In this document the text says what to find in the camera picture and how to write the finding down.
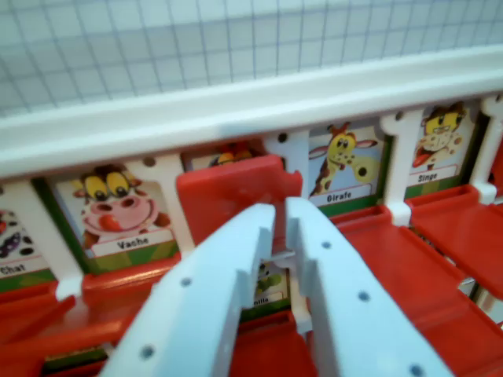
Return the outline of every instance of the white grid background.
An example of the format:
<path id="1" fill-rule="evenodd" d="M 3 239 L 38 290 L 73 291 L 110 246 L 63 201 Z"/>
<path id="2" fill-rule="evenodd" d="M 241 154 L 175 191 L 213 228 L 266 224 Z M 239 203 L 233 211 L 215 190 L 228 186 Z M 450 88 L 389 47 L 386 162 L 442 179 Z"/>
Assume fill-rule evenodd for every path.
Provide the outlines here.
<path id="1" fill-rule="evenodd" d="M 0 116 L 502 42 L 501 0 L 0 0 Z"/>

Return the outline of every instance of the cow eye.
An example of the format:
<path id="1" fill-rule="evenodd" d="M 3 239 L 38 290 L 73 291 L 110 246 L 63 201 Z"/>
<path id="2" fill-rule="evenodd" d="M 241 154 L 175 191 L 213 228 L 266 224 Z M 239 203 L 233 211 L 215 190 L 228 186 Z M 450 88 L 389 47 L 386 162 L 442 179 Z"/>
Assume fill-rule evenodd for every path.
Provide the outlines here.
<path id="1" fill-rule="evenodd" d="M 129 193 L 129 181 L 118 171 L 107 174 L 107 186 L 112 195 L 122 198 Z"/>
<path id="2" fill-rule="evenodd" d="M 106 184 L 96 175 L 91 175 L 84 180 L 84 188 L 87 194 L 97 201 L 102 202 L 108 198 Z"/>

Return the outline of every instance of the cartoon giraffe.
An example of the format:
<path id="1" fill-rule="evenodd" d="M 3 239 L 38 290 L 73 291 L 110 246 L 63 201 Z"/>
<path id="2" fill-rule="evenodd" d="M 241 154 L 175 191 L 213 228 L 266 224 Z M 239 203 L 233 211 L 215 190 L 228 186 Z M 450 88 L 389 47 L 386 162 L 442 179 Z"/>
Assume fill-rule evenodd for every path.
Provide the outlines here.
<path id="1" fill-rule="evenodd" d="M 316 159 L 326 154 L 321 165 L 320 174 L 316 179 L 312 195 L 319 195 L 330 189 L 337 170 L 344 170 L 346 165 L 351 167 L 356 179 L 362 183 L 369 183 L 375 178 L 379 170 L 379 162 L 367 156 L 353 153 L 355 148 L 370 148 L 377 144 L 375 140 L 357 141 L 352 132 L 347 132 L 350 123 L 344 123 L 340 128 L 329 126 L 332 139 L 328 145 L 318 147 L 309 152 L 309 159 Z"/>

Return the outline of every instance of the cartoon animal card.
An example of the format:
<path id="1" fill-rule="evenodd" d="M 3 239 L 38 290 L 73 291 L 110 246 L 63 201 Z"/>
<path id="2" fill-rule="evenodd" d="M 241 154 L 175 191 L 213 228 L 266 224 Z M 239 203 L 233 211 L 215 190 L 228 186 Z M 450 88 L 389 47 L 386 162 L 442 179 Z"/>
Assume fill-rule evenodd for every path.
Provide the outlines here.
<path id="1" fill-rule="evenodd" d="M 312 130 L 310 201 L 328 216 L 374 205 L 385 145 L 378 118 Z"/>
<path id="2" fill-rule="evenodd" d="M 263 317 L 290 306 L 288 270 L 275 264 L 262 263 L 255 289 L 253 308 L 243 310 L 241 321 Z"/>
<path id="3" fill-rule="evenodd" d="M 406 197 L 460 184 L 475 132 L 476 101 L 427 108 L 417 135 Z"/>
<path id="4" fill-rule="evenodd" d="M 237 163 L 265 155 L 259 141 L 240 141 L 214 148 L 202 148 L 182 154 L 185 171 L 216 167 L 227 163 Z"/>
<path id="5" fill-rule="evenodd" d="M 178 246 L 159 185 L 111 164 L 48 179 L 91 272 L 173 257 Z"/>
<path id="6" fill-rule="evenodd" d="M 0 292 L 51 280 L 47 261 L 16 214 L 0 209 Z"/>

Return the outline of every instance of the red plastic flap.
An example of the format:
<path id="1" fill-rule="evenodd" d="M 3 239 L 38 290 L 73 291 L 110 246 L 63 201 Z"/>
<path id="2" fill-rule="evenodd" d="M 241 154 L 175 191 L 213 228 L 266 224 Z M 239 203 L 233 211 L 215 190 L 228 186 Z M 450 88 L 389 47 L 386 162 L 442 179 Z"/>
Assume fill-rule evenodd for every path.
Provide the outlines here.
<path id="1" fill-rule="evenodd" d="M 437 321 L 456 310 L 462 274 L 407 228 L 392 225 L 385 207 L 331 220 L 413 322 Z"/>
<path id="2" fill-rule="evenodd" d="M 229 375 L 318 375 L 289 311 L 243 324 L 238 334 Z"/>
<path id="3" fill-rule="evenodd" d="M 457 316 L 419 330 L 455 375 L 503 375 L 503 331 L 460 291 Z"/>
<path id="4" fill-rule="evenodd" d="M 503 299 L 503 213 L 470 185 L 407 200 L 411 222 L 442 253 Z"/>
<path id="5" fill-rule="evenodd" d="M 0 335 L 0 363 L 26 357 L 43 359 L 118 341 L 152 285 L 179 259 L 178 254 L 100 276 L 87 275 L 83 299 L 77 301 L 70 297 L 57 302 L 53 295 L 33 289 L 9 293 L 13 301 L 0 305 L 5 326 Z"/>
<path id="6" fill-rule="evenodd" d="M 276 207 L 274 245 L 285 244 L 285 199 L 299 196 L 302 176 L 287 173 L 275 155 L 185 173 L 177 178 L 178 197 L 197 244 L 255 203 Z"/>

